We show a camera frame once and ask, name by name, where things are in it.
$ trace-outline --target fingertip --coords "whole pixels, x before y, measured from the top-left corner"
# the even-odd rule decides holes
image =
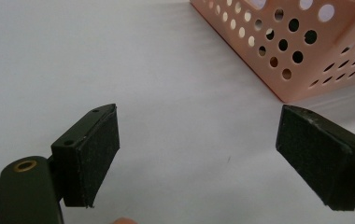
[[[121,217],[113,222],[113,224],[137,224],[135,221],[127,217]]]

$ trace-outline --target screw hole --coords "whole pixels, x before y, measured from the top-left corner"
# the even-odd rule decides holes
[[[65,146],[70,146],[70,145],[73,145],[73,143],[75,143],[74,141],[72,140],[67,140],[67,141],[64,141],[64,145]]]
[[[25,172],[32,170],[35,166],[37,166],[37,161],[22,161],[14,166],[14,171]]]
[[[305,114],[309,114],[309,115],[311,115],[311,114],[314,114],[315,112],[314,111],[312,111],[312,110],[304,110],[303,111]]]

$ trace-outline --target white table surface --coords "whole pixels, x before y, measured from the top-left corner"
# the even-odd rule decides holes
[[[276,151],[282,103],[188,0],[0,1],[0,172],[111,103],[121,149],[65,223],[355,223]],[[295,105],[355,133],[355,87]]]

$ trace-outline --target pink plastic basket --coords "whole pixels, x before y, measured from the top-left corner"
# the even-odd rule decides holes
[[[355,84],[355,0],[191,0],[284,102]]]

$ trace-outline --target white background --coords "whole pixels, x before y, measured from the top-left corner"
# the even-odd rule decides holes
[[[277,153],[282,103],[188,0],[0,1],[0,172],[111,103],[121,150],[65,223],[355,223]],[[355,133],[355,87],[295,105]]]

